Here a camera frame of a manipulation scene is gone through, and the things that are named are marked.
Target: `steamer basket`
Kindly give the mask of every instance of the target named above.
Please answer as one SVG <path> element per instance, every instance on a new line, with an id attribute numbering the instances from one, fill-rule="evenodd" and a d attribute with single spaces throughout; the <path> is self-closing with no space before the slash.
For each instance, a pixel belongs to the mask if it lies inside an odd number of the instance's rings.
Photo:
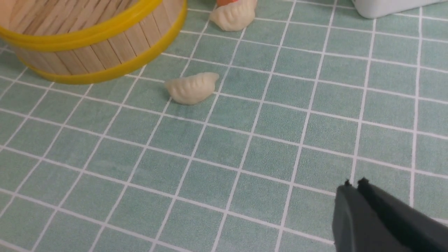
<path id="1" fill-rule="evenodd" d="M 66 84 L 133 72 L 177 37 L 186 0 L 0 0 L 0 37 L 40 76 Z"/>

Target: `tiled surface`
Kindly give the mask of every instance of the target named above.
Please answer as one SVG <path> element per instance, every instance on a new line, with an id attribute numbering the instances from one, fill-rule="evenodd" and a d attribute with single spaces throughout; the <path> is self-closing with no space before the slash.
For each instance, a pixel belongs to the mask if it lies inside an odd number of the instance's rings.
<path id="1" fill-rule="evenodd" d="M 258 0 L 226 33 L 213 3 L 93 86 L 42 80 L 0 41 L 0 251 L 334 252 L 335 190 L 362 177 L 448 224 L 448 3 L 422 9 L 421 45 L 419 9 Z M 205 71 L 214 95 L 168 102 L 164 80 Z"/>

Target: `yellow rim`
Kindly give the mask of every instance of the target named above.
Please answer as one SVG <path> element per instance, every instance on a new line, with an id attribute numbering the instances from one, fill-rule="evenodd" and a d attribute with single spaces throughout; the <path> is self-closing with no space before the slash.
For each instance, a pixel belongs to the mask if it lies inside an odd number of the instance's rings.
<path id="1" fill-rule="evenodd" d="M 162 0 L 140 0 L 114 18 L 87 29 L 67 34 L 32 36 L 0 27 L 0 37 L 13 46 L 33 51 L 72 50 L 104 41 L 122 33 L 148 16 L 161 3 Z"/>
<path id="2" fill-rule="evenodd" d="M 181 13 L 177 18 L 176 22 L 173 24 L 171 29 L 163 36 L 153 47 L 148 51 L 137 56 L 135 59 L 130 60 L 126 63 L 118 65 L 114 68 L 110 68 L 101 72 L 91 73 L 91 74 L 80 74 L 80 75 L 57 75 L 49 74 L 40 70 L 37 70 L 27 64 L 25 61 L 20 59 L 26 66 L 31 70 L 36 72 L 38 75 L 44 77 L 53 82 L 65 83 L 65 84 L 90 84 L 105 82 L 111 79 L 121 77 L 125 74 L 131 73 L 140 67 L 144 66 L 148 62 L 155 59 L 160 55 L 168 46 L 176 39 L 177 35 L 181 31 L 185 19 L 187 17 L 187 0 L 184 0 L 184 5 L 182 6 Z"/>

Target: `dumpling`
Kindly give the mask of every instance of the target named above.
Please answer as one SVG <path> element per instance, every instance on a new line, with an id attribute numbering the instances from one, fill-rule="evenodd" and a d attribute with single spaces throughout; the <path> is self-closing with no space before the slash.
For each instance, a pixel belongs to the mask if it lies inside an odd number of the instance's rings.
<path id="1" fill-rule="evenodd" d="M 183 105 L 194 105 L 205 100 L 215 91 L 216 73 L 197 75 L 165 81 L 165 87 L 172 99 Z"/>
<path id="2" fill-rule="evenodd" d="M 239 31 L 255 19 L 257 0 L 238 0 L 216 8 L 209 19 L 224 31 Z"/>

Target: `orange object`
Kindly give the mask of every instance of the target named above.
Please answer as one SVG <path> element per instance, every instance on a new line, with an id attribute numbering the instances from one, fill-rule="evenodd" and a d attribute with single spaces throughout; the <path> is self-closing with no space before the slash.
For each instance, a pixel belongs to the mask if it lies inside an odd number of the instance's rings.
<path id="1" fill-rule="evenodd" d="M 236 1 L 238 1 L 238 0 L 216 0 L 216 4 L 218 5 L 218 7 L 221 7 L 221 6 L 236 2 Z"/>

